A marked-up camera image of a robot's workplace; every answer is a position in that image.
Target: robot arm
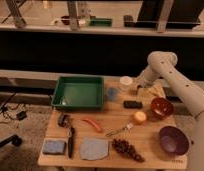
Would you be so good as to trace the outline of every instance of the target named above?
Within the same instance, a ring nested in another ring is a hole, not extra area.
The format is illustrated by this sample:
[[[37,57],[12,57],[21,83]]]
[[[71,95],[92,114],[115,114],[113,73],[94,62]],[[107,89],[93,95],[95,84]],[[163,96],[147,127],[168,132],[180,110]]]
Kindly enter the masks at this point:
[[[176,63],[175,53],[152,52],[148,56],[149,65],[138,77],[138,82],[141,86],[150,86],[160,76],[163,77],[197,119],[187,168],[188,171],[204,171],[204,91],[178,72],[174,68]]]

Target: maroon bowl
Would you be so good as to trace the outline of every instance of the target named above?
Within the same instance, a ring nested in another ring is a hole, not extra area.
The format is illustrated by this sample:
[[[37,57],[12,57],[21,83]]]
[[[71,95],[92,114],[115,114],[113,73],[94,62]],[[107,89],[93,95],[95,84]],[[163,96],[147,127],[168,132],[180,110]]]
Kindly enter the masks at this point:
[[[157,97],[152,100],[150,109],[153,111],[154,115],[159,119],[164,119],[170,116],[174,107],[170,101],[165,98]]]
[[[70,17],[65,15],[61,17],[61,21],[64,25],[70,25]]]
[[[159,132],[159,140],[162,149],[167,153],[184,155],[189,149],[186,135],[173,126],[163,127]]]

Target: white object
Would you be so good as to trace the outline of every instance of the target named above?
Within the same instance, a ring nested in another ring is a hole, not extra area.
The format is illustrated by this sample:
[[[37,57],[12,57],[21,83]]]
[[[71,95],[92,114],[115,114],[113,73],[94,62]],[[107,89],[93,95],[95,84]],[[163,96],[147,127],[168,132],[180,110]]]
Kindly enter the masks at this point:
[[[132,85],[133,83],[133,79],[129,76],[123,76],[119,79],[119,82],[121,84],[121,89],[123,91],[128,91],[130,86]]]
[[[138,77],[142,86],[151,86],[162,76],[175,94],[196,118],[197,125],[192,135],[187,171],[204,171],[204,91],[178,72],[174,65],[177,56],[172,52],[152,52],[148,56],[148,66]]]
[[[98,138],[85,138],[80,150],[84,160],[103,159],[108,155],[108,141]]]

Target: black tool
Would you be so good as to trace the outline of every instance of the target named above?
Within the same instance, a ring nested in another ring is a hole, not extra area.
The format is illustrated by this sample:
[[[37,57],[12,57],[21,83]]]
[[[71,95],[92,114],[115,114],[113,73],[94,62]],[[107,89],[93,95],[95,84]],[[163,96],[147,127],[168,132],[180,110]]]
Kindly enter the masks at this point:
[[[125,100],[123,103],[124,108],[138,108],[141,109],[142,108],[142,102],[137,102],[134,100]]]
[[[70,125],[71,125],[71,123],[70,123],[70,116],[67,115],[67,114],[63,114],[63,113],[62,113],[62,114],[59,116],[58,125],[59,125],[60,127],[66,127],[66,128],[70,127]]]
[[[69,130],[69,138],[68,138],[68,157],[69,158],[72,158],[72,155],[73,155],[74,135],[75,135],[75,129],[71,127]]]
[[[13,145],[15,146],[20,146],[22,143],[22,139],[19,138],[18,135],[14,134],[3,141],[0,142],[0,148],[3,147],[4,145],[8,144],[9,142],[12,142]]]

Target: grapes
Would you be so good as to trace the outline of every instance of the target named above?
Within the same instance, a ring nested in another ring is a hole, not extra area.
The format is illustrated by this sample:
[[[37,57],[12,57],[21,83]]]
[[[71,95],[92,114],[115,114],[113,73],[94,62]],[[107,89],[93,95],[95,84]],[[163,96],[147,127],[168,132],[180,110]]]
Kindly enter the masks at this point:
[[[132,158],[138,162],[145,161],[145,159],[137,153],[135,147],[133,145],[130,145],[126,140],[114,139],[112,142],[112,147],[123,157]]]

